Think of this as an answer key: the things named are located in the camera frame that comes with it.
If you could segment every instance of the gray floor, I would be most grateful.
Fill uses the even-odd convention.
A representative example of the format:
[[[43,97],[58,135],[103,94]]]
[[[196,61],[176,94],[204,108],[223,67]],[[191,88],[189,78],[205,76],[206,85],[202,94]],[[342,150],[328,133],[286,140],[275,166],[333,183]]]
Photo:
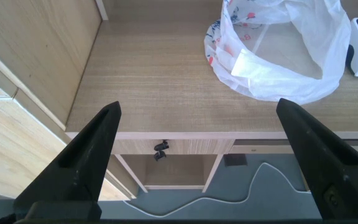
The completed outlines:
[[[164,215],[196,198],[213,197],[240,201],[247,197],[250,182],[262,162],[281,170],[297,190],[304,190],[300,170],[294,155],[247,155],[248,166],[225,167],[222,162],[205,194],[200,190],[139,190],[131,204],[156,215]],[[123,202],[100,202],[102,218],[153,218]],[[0,200],[0,217],[12,212],[11,200]],[[249,199],[236,205],[201,200],[175,212],[165,219],[213,220],[282,220],[321,218],[310,194],[296,193],[285,178],[274,169],[262,166],[256,175]]]

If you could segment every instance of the plastic bag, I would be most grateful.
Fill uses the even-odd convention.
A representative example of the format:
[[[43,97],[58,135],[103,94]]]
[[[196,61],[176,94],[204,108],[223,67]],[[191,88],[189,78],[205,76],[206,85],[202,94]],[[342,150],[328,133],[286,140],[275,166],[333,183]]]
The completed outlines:
[[[339,86],[350,36],[340,0],[224,0],[204,44],[215,74],[233,90],[304,104]]]

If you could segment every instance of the white cable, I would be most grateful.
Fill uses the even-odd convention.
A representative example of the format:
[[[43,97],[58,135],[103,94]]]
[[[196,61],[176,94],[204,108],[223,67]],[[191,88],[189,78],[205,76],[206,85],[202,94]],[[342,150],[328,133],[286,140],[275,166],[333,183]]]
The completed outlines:
[[[130,207],[132,207],[132,208],[134,208],[134,209],[136,209],[136,210],[142,212],[143,214],[148,215],[148,216],[151,216],[151,217],[155,217],[155,218],[167,217],[167,216],[169,216],[169,215],[171,215],[171,214],[173,214],[173,213],[175,213],[175,212],[177,212],[177,211],[179,211],[179,210],[181,210],[181,209],[183,209],[183,208],[185,208],[185,207],[187,207],[187,206],[189,206],[189,205],[192,205],[192,204],[194,204],[194,203],[200,201],[200,200],[211,200],[211,201],[214,201],[214,202],[222,202],[222,203],[227,203],[227,204],[240,204],[240,203],[244,203],[244,202],[246,202],[246,201],[248,200],[249,195],[250,195],[250,193],[251,193],[252,184],[254,184],[255,177],[256,177],[256,175],[258,174],[260,168],[261,168],[263,165],[267,165],[267,166],[273,168],[273,169],[274,169],[275,171],[277,171],[279,174],[281,174],[281,175],[284,177],[284,179],[288,182],[288,184],[291,186],[291,188],[292,188],[296,193],[300,193],[300,194],[310,194],[310,192],[305,192],[305,191],[302,191],[302,190],[297,190],[297,189],[295,189],[295,188],[292,186],[291,182],[288,180],[288,178],[283,174],[283,172],[281,172],[278,168],[274,167],[273,165],[270,165],[270,164],[268,164],[267,162],[263,162],[263,163],[258,167],[258,169],[256,170],[256,172],[255,172],[255,174],[254,174],[254,176],[253,176],[253,178],[252,178],[252,180],[251,180],[251,183],[250,183],[250,185],[249,185],[249,189],[248,189],[248,194],[247,194],[247,196],[245,197],[245,199],[240,200],[240,201],[233,201],[233,202],[231,202],[231,201],[225,201],[225,200],[220,200],[220,199],[211,198],[211,197],[200,197],[200,198],[195,199],[195,200],[193,200],[193,201],[191,201],[191,202],[188,202],[188,203],[186,203],[186,204],[184,204],[184,205],[182,205],[182,206],[180,206],[180,207],[178,207],[178,208],[176,208],[176,209],[172,210],[171,212],[168,212],[168,213],[166,213],[166,214],[164,214],[164,215],[155,215],[155,214],[146,212],[145,210],[143,210],[143,209],[141,209],[141,208],[138,208],[138,207],[136,207],[135,205],[132,205],[132,204],[126,202],[126,201],[123,201],[123,202],[124,202],[125,204],[127,204],[128,206],[130,206]]]

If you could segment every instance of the drawer front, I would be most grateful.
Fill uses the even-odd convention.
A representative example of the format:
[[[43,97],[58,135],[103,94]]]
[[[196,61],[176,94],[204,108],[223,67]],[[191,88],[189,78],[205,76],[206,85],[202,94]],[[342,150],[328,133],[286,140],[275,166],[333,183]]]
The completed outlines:
[[[191,139],[167,140],[166,154],[226,154],[230,151],[233,139]],[[155,154],[154,146],[162,140],[115,140],[113,154]]]
[[[358,151],[358,140],[345,140]],[[229,153],[293,154],[288,140],[236,140]]]

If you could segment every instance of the wooden tabletop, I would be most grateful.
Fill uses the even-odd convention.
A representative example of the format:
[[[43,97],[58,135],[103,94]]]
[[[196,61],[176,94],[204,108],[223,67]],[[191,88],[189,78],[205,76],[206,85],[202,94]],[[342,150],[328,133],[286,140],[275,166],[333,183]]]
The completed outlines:
[[[285,138],[276,102],[236,93],[208,65],[203,40],[222,1],[158,2],[119,1],[101,24],[66,132],[119,101],[121,139]],[[304,108],[342,138],[358,139],[358,78],[347,70],[333,94]]]

